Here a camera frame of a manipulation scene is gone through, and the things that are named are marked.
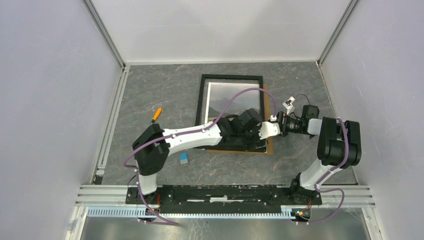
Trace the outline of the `brown fibreboard backing board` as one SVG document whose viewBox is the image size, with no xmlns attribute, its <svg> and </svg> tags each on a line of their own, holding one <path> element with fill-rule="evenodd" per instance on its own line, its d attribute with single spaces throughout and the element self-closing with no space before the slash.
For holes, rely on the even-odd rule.
<svg viewBox="0 0 424 240">
<path fill-rule="evenodd" d="M 258 88 L 266 89 L 266 87 L 263 86 L 262 83 L 259 83 L 259 87 Z M 261 92 L 260 97 L 261 97 L 261 104 L 262 104 L 262 106 L 261 106 L 262 114 L 259 114 L 259 112 L 258 112 L 258 115 L 262 118 L 263 121 L 265 121 L 265 120 L 267 120 L 269 118 L 269 116 L 271 114 L 271 112 L 270 112 L 270 106 L 269 106 L 269 99 L 270 99 L 270 97 L 269 97 L 269 95 L 267 93 L 265 93 L 263 91 L 260 91 L 260 92 Z M 231 115 L 227 115 L 227 116 L 223 116 L 222 115 L 222 118 L 228 117 L 229 120 L 233 120 L 234 118 L 232 116 L 236 116 L 236 115 L 237 114 L 231 114 Z M 221 145 L 205 146 L 204 149 L 207 150 L 208 152 L 211 152 L 211 153 L 272 154 L 273 153 L 273 144 L 272 144 L 272 139 L 270 139 L 270 138 L 265 139 L 265 152 L 222 150 L 222 146 Z"/>
</svg>

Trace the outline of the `mountain landscape photo print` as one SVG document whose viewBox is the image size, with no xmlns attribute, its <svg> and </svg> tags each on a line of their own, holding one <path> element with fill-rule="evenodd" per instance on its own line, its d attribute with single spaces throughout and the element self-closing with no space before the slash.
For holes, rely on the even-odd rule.
<svg viewBox="0 0 424 240">
<path fill-rule="evenodd" d="M 255 81 L 207 81 L 203 91 L 199 122 L 205 124 L 213 121 L 219 116 L 234 95 L 245 89 L 258 87 L 259 83 Z M 244 92 L 231 102 L 223 116 L 240 115 L 248 109 L 255 109 L 261 115 L 261 99 L 261 92 L 258 90 Z"/>
</svg>

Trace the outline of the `orange handled screwdriver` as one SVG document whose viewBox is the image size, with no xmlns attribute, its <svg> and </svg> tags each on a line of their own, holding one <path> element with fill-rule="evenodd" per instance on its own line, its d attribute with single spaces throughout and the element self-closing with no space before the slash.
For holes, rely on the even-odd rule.
<svg viewBox="0 0 424 240">
<path fill-rule="evenodd" d="M 156 123 L 156 122 L 157 122 L 157 120 L 158 120 L 158 118 L 160 117 L 160 115 L 162 114 L 162 112 L 163 112 L 163 109 L 162 109 L 161 107 L 159 107 L 159 108 L 156 110 L 156 112 L 155 112 L 155 114 L 154 114 L 153 118 L 151 119 L 151 123 L 152 123 L 152 124 L 154 124 L 154 123 Z"/>
</svg>

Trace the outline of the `black picture frame with photo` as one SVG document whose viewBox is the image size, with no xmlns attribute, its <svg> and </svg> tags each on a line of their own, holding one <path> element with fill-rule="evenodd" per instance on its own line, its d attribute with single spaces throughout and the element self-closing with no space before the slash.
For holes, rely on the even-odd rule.
<svg viewBox="0 0 424 240">
<path fill-rule="evenodd" d="M 266 120 L 263 77 L 259 75 L 203 74 L 200 80 L 195 124 L 202 125 L 219 118 L 232 136 L 215 146 L 203 146 L 210 151 L 266 153 L 266 139 L 253 140 L 253 126 Z"/>
</svg>

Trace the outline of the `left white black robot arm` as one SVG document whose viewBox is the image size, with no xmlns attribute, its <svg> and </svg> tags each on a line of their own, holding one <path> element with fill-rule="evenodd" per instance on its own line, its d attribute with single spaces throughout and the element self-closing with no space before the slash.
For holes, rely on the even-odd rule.
<svg viewBox="0 0 424 240">
<path fill-rule="evenodd" d="M 157 173 L 167 158 L 182 150 L 206 148 L 220 151 L 266 152 L 267 141 L 259 137 L 261 115 L 250 108 L 229 114 L 203 125 L 180 129 L 151 124 L 133 143 L 138 170 L 138 197 L 145 204 L 157 198 Z"/>
</svg>

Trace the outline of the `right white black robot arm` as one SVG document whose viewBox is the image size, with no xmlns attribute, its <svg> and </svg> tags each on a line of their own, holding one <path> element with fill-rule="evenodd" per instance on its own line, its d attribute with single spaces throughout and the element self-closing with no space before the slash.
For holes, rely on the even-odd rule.
<svg viewBox="0 0 424 240">
<path fill-rule="evenodd" d="M 316 160 L 299 173 L 289 187 L 289 199 L 302 204 L 309 196 L 319 192 L 320 186 L 335 173 L 356 166 L 362 157 L 361 129 L 356 121 L 319 117 L 315 105 L 304 105 L 300 117 L 278 112 L 277 120 L 281 136 L 289 133 L 318 137 Z"/>
</svg>

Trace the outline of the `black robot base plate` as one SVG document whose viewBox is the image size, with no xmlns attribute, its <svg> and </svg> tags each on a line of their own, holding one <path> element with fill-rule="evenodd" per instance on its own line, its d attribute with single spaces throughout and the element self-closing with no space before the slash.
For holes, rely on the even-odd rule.
<svg viewBox="0 0 424 240">
<path fill-rule="evenodd" d="M 144 196 L 161 214 L 276 214 L 282 206 L 320 206 L 320 193 L 292 195 L 285 185 L 163 185 Z"/>
</svg>

